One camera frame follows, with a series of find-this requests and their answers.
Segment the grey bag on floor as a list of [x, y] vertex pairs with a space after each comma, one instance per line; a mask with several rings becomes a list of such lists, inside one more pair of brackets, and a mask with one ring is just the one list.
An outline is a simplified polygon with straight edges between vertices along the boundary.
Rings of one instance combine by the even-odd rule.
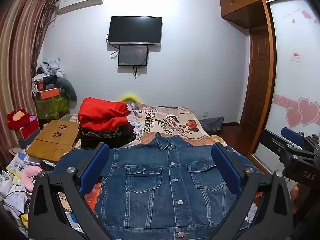
[[217, 118], [208, 118], [199, 121], [202, 128], [209, 134], [209, 135], [218, 135], [221, 133], [222, 125], [224, 122], [224, 117], [220, 116]]

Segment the dark folded clothes pile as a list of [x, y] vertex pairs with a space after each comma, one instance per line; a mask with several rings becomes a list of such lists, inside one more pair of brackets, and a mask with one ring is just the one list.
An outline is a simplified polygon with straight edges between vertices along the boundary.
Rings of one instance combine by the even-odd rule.
[[120, 148], [136, 139], [134, 126], [130, 123], [118, 127], [115, 131], [91, 131], [79, 127], [81, 147], [85, 149], [95, 149], [101, 142], [108, 145], [110, 149]]

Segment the small black wall monitor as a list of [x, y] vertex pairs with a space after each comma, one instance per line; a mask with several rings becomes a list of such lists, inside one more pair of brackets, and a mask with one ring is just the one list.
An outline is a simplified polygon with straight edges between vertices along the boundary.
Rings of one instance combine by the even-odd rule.
[[148, 63], [148, 46], [119, 46], [118, 66], [146, 67]]

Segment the striped brown curtain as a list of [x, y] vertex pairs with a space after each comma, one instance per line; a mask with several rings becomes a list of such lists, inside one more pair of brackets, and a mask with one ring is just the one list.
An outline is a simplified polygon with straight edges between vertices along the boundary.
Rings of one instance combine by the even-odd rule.
[[7, 127], [7, 115], [25, 109], [35, 114], [31, 76], [56, 0], [13, 0], [1, 13], [1, 153], [17, 144]]

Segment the yellow round object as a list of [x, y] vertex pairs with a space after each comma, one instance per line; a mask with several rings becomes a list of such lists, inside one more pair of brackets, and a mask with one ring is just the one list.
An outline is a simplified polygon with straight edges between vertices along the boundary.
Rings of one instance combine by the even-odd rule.
[[124, 96], [122, 96], [119, 101], [123, 102], [123, 103], [140, 103], [139, 98], [137, 98], [135, 95], [133, 94], [125, 94]]

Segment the white sliding heart door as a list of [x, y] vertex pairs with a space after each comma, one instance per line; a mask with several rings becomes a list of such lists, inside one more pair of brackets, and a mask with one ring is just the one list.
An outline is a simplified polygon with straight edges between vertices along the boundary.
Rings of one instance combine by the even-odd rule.
[[269, 0], [276, 79], [265, 128], [319, 135], [319, 19], [305, 0]]

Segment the red folded garment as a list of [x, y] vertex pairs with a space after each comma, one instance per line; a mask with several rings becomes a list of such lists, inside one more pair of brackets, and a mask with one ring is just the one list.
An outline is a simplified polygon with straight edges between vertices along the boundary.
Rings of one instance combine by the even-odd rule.
[[130, 115], [127, 104], [95, 98], [85, 98], [80, 105], [80, 127], [95, 132], [114, 132], [128, 124]]

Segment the orange box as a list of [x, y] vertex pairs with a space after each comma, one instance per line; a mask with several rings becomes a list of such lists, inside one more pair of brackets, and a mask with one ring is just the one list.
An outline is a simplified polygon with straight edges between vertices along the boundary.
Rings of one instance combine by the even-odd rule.
[[60, 92], [58, 88], [52, 88], [52, 89], [44, 90], [40, 94], [41, 94], [41, 99], [45, 100], [45, 99], [60, 95]]

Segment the wooden lap desk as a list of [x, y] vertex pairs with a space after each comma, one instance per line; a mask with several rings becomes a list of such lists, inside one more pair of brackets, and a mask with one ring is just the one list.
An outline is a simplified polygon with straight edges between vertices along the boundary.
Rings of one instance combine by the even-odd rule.
[[25, 152], [31, 157], [56, 163], [75, 144], [78, 132], [77, 122], [52, 120]]

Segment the brown wooden wardrobe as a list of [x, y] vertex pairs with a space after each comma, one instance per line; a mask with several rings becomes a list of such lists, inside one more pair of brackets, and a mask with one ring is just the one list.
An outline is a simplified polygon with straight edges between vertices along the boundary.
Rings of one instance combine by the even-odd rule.
[[267, 0], [220, 0], [221, 17], [249, 32], [249, 73], [240, 128], [231, 144], [245, 156], [255, 152], [270, 112], [274, 82], [275, 41]]

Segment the red flower plush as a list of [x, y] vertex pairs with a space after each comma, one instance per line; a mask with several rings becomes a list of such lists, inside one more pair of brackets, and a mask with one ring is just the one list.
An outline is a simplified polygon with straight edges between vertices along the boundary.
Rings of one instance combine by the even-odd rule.
[[25, 109], [13, 110], [7, 115], [7, 127], [10, 130], [18, 131], [30, 123], [30, 114]]

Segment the large black wall television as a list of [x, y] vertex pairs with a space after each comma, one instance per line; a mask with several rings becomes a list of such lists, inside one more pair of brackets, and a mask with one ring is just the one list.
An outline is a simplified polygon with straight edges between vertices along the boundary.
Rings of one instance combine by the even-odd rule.
[[151, 16], [112, 16], [108, 44], [146, 44], [159, 46], [162, 18]]

